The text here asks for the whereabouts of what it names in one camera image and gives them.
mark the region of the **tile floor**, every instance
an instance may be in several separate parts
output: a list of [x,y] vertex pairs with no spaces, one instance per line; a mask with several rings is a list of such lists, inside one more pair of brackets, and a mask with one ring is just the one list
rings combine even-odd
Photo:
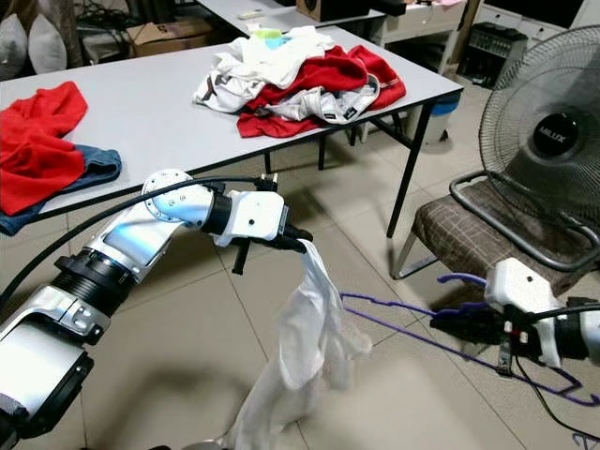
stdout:
[[[329,139],[326,170],[316,168],[308,143],[273,155],[280,192],[296,224],[314,232],[332,279],[341,290],[439,305],[458,284],[439,286],[440,263],[402,281],[388,274],[422,204],[447,192],[449,181],[480,166],[476,123],[488,91],[466,84],[450,118],[450,140],[427,145],[419,157],[410,195],[392,240],[385,226],[407,150],[382,133],[351,148],[343,135]],[[259,173],[260,158],[221,173]],[[86,208],[25,228],[0,240],[0,285],[59,233],[106,206]],[[76,252],[81,236],[60,251]],[[159,267],[113,318],[107,336],[90,350],[96,368],[57,429],[22,442],[25,449],[143,450],[181,448],[224,433],[267,357],[273,354],[274,319],[302,273],[296,255],[254,247],[243,277],[233,275],[234,253],[202,235],[179,233]],[[23,285],[23,298],[50,279],[52,262]],[[597,296],[600,275],[574,291]],[[442,342],[408,312],[362,306]],[[278,449],[569,449],[571,434],[544,414],[527,386],[499,380],[473,364],[356,320],[376,344],[360,364],[355,387],[332,393],[313,416],[288,427]],[[494,353],[486,356],[493,359]],[[572,369],[600,392],[597,370]],[[551,400],[561,417],[598,429],[600,413]]]

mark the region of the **fan logo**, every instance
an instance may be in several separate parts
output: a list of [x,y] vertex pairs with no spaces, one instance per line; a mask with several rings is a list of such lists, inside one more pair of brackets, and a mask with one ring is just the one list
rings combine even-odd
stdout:
[[545,136],[548,136],[552,141],[556,141],[557,143],[564,143],[566,140],[566,136],[557,133],[556,131],[552,131],[546,127],[540,127],[540,133]]

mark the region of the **black metal table frame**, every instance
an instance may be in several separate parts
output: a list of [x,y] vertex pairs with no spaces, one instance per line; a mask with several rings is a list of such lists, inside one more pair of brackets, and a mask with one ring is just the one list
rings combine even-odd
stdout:
[[[357,127],[356,126],[364,124],[366,122],[370,122],[377,128],[381,129],[386,134],[390,135],[397,142],[408,147],[410,150],[409,159],[404,168],[404,173],[402,174],[402,181],[400,183],[400,188],[399,188],[397,196],[396,196],[396,202],[394,204],[394,210],[392,212],[392,217],[390,218],[390,223],[387,228],[386,235],[387,235],[387,237],[391,238],[394,236],[394,231],[396,230],[396,226],[398,224],[398,218],[399,218],[400,212],[402,210],[402,204],[404,204],[404,199],[406,198],[406,193],[408,191],[409,184],[411,183],[411,178],[413,177],[414,165],[416,164],[417,157],[419,156],[419,152],[421,151],[421,144],[423,143],[423,138],[425,136],[425,131],[428,126],[429,117],[431,116],[431,110],[433,109],[433,106],[440,99],[452,96],[452,95],[456,94],[457,92],[460,92],[461,90],[462,90],[462,88],[459,88],[459,89],[445,93],[440,96],[428,98],[427,100],[417,102],[414,104],[410,104],[410,105],[398,106],[397,108],[395,108],[393,110],[381,112],[380,114],[374,114],[369,117],[365,117],[365,118],[359,117],[358,119],[356,119],[355,121],[353,121],[349,124],[335,125],[335,126],[331,126],[331,127],[321,128],[321,129],[319,129],[319,131],[308,134],[306,136],[302,136],[299,139],[294,139],[293,141],[286,141],[286,142],[278,143],[273,146],[258,150],[256,152],[248,153],[241,157],[225,159],[225,160],[222,160],[215,164],[210,164],[208,166],[203,166],[198,169],[189,170],[189,171],[187,171],[187,173],[189,173],[190,175],[195,175],[198,173],[203,173],[203,172],[211,171],[211,170],[218,169],[218,168],[221,168],[224,166],[228,166],[230,164],[233,164],[234,162],[239,162],[239,161],[242,161],[245,159],[255,158],[260,155],[264,155],[264,166],[265,166],[266,172],[270,173],[272,171],[271,170],[271,158],[270,158],[271,152],[281,150],[283,148],[291,147],[291,146],[297,145],[299,143],[306,143],[306,142],[314,141],[316,139],[319,139],[319,170],[322,170],[324,168],[325,138],[327,137],[327,135],[333,134],[342,129],[350,128],[352,131],[350,144],[355,145],[356,136],[357,136]],[[401,113],[402,111],[409,110],[410,108],[418,107],[418,106],[422,106],[423,108],[422,108],[421,114],[419,116],[416,131],[414,133],[414,137],[412,139],[410,139],[409,137],[405,136],[405,134],[402,130],[402,126],[400,125],[399,113]],[[392,118],[394,120],[393,126],[390,126],[383,121],[383,118],[387,117],[387,116],[392,116]],[[65,214],[67,212],[74,211],[76,209],[84,208],[85,206],[90,206],[92,204],[105,202],[107,200],[114,199],[116,197],[121,197],[123,195],[131,194],[133,192],[139,191],[141,188],[142,188],[142,185],[128,187],[126,189],[121,189],[121,190],[118,190],[115,192],[111,192],[110,194],[95,197],[95,198],[86,200],[84,202],[70,204],[68,206],[63,206],[60,208],[53,209],[52,211],[40,213],[39,215],[37,215],[35,220],[32,221],[32,223],[46,219],[46,218],[58,216],[60,214]]]
[[[351,128],[352,133],[351,133],[351,138],[350,138],[350,145],[354,146],[356,143],[356,136],[357,136],[357,130],[358,130],[357,125],[360,125],[361,123],[370,122],[375,127],[379,128],[381,131],[383,131],[384,133],[391,136],[398,143],[401,143],[405,147],[408,147],[408,149],[410,151],[409,158],[406,162],[406,166],[404,167],[404,172],[402,174],[402,181],[400,182],[400,187],[397,192],[396,201],[394,203],[394,209],[392,211],[392,216],[390,217],[390,222],[387,227],[386,236],[391,238],[394,236],[394,232],[396,231],[396,226],[398,225],[398,219],[400,217],[400,212],[402,211],[402,205],[404,204],[404,200],[406,199],[406,193],[408,192],[409,185],[411,183],[411,179],[413,178],[414,166],[416,165],[416,160],[419,156],[419,152],[421,151],[421,145],[423,144],[423,138],[425,137],[425,132],[428,127],[429,117],[431,116],[431,111],[433,110],[434,105],[439,100],[453,96],[456,92],[460,92],[461,90],[462,90],[462,88],[457,89],[456,91],[453,91],[453,92],[449,92],[442,96],[430,98],[421,103],[416,103],[416,104],[412,104],[409,106],[401,107],[401,108],[398,108],[391,112],[385,112],[385,113],[375,116],[375,117],[358,119],[358,120],[356,120],[348,125],[345,125],[345,126],[335,126],[335,127],[324,128],[323,131],[321,133],[319,133],[317,136],[312,134],[312,135],[308,136],[307,139],[305,139],[305,140],[286,142],[285,146],[287,147],[287,146],[294,145],[297,143],[311,141],[311,140],[314,140],[315,137],[318,137],[318,139],[319,139],[319,162],[318,162],[319,166],[318,167],[319,167],[320,171],[322,171],[324,169],[325,138],[327,137],[327,135],[332,134],[336,131],[340,131],[341,129],[344,129],[344,128]],[[407,109],[415,108],[418,106],[422,106],[421,113],[419,115],[416,130],[414,132],[414,136],[411,139],[404,134],[404,130],[402,129],[402,125],[400,123],[399,113],[401,113],[402,111],[405,111]],[[386,116],[392,117],[392,119],[394,121],[393,126],[390,126],[386,122],[383,121],[383,118]],[[264,166],[265,166],[267,173],[271,173],[271,171],[272,171],[271,170],[271,158],[270,158],[270,152],[272,150],[278,150],[278,148],[271,149],[264,153]]]

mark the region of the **blue jeans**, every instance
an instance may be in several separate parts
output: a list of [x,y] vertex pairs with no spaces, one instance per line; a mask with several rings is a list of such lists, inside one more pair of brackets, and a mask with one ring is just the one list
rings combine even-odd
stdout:
[[[75,148],[83,153],[85,171],[81,178],[54,195],[67,194],[75,190],[107,183],[116,179],[121,173],[121,157],[119,157],[116,150],[100,150],[87,145],[75,145]],[[14,216],[7,216],[0,211],[0,233],[14,236],[18,230],[36,218],[47,200],[49,199],[29,206]]]

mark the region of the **fan stand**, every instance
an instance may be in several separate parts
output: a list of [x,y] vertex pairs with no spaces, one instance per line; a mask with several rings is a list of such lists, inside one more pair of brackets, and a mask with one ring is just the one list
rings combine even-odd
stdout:
[[506,227],[495,217],[491,216],[476,202],[469,200],[461,193],[461,189],[459,187],[460,185],[469,183],[475,178],[479,177],[493,177],[496,179],[502,179],[503,181],[507,181],[507,179],[501,174],[494,172],[478,171],[469,173],[467,175],[461,176],[460,178],[450,183],[450,193],[452,194],[452,197],[454,197],[454,199],[458,203],[460,203],[462,207],[474,213],[479,218],[484,220],[489,226],[493,227],[498,232],[500,232],[504,237],[506,237],[506,239],[515,244],[521,251],[534,258],[539,263],[551,269],[558,270],[560,272],[575,272],[581,267],[590,265],[600,259],[600,236],[590,227],[581,224],[573,217],[564,217],[564,219],[567,222],[570,222],[572,224],[572,226],[569,226],[569,230],[583,235],[590,242],[591,245],[591,248],[589,250],[586,250],[578,259],[572,262],[559,261],[543,253],[536,247],[532,246],[532,244],[527,242],[516,232]]

